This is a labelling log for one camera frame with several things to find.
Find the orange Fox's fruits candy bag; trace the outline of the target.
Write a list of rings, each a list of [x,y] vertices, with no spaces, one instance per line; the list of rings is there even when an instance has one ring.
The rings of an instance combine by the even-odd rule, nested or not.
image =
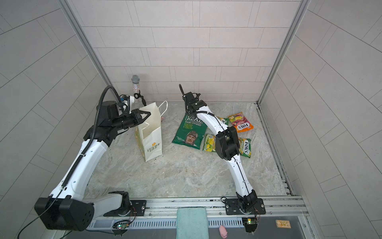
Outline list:
[[[236,128],[238,133],[250,131],[254,128],[254,126],[247,120],[242,112],[229,115],[228,119]]]

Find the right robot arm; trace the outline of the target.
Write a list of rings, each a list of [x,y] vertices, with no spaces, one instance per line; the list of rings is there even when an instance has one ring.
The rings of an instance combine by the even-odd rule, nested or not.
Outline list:
[[[244,214],[264,215],[264,203],[251,186],[241,163],[240,143],[235,127],[227,126],[219,120],[207,104],[200,100],[199,93],[182,92],[182,98],[186,114],[193,119],[200,119],[215,134],[215,151],[228,165],[235,183],[240,210]]]

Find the green Real crisps bag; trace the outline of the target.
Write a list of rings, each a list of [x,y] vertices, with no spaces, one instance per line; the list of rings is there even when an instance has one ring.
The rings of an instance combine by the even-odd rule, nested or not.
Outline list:
[[[200,149],[207,125],[199,118],[185,114],[172,143]]]

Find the green Fox's candy bag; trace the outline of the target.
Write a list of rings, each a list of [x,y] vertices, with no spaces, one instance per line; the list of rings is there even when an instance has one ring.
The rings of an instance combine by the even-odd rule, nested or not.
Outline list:
[[[230,121],[228,118],[222,118],[222,117],[218,117],[218,119],[224,123],[225,125],[229,125]]]
[[[216,152],[215,150],[215,135],[206,134],[204,138],[203,151]]]
[[[243,157],[251,158],[251,139],[250,138],[239,138],[239,152]]]

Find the white paper bag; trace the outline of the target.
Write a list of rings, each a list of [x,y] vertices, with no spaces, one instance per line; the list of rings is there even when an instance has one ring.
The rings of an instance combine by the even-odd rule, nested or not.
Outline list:
[[[147,162],[162,155],[162,116],[168,109],[168,102],[164,101],[157,106],[151,103],[141,107],[141,111],[150,112],[151,115],[144,123],[137,126],[135,136],[144,160]]]

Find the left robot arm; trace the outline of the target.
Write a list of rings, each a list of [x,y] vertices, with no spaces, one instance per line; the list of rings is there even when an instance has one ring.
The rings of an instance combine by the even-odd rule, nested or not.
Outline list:
[[[84,137],[77,155],[61,183],[48,197],[41,197],[34,205],[40,220],[49,230],[83,231],[93,218],[130,215],[131,202],[127,192],[114,191],[90,202],[84,201],[85,189],[99,160],[110,147],[119,131],[144,123],[151,113],[134,109],[122,116],[111,117],[97,113],[94,125]]]

